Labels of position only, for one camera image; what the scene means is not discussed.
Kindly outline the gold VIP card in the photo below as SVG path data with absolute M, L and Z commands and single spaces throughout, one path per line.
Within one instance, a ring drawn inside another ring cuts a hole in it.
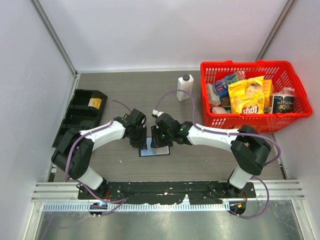
M 168 155 L 169 153 L 170 153 L 170 148 L 168 146 L 155 149 L 156 155 Z

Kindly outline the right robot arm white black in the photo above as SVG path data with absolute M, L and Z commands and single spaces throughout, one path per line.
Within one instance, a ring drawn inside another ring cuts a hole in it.
M 233 198 L 244 192 L 245 185 L 253 176 L 259 176 L 267 162 L 272 147 L 251 126 L 240 129 L 218 130 L 194 124 L 179 123 L 168 113 L 153 110 L 155 125 L 151 127 L 151 146 L 162 148 L 179 145 L 203 145 L 231 152 L 237 162 L 226 184 L 226 193 Z

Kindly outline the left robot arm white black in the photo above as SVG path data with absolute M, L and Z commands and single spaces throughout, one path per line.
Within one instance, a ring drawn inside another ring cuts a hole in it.
M 123 117 L 115 117 L 109 123 L 89 130 L 69 129 L 58 143 L 51 162 L 68 177 L 89 188 L 95 199 L 107 193 L 107 181 L 89 165 L 94 150 L 112 141 L 129 138 L 136 149 L 147 149 L 146 115 L 133 109 Z

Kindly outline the black leather card holder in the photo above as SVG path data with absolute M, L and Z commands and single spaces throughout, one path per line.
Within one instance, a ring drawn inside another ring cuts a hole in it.
M 170 155 L 170 147 L 160 147 L 160 148 L 154 148 L 151 147 L 152 138 L 147 137 L 146 138 L 146 146 L 147 149 L 139 150 L 138 155 L 139 157 L 153 157 L 153 156 L 167 156 Z

